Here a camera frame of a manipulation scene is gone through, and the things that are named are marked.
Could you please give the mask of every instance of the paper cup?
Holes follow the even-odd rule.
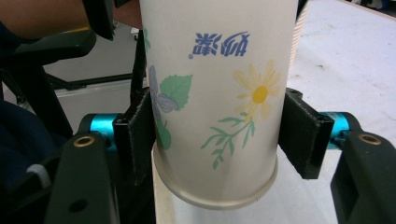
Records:
[[[180,199],[256,202],[276,146],[298,1],[141,1],[154,161]]]

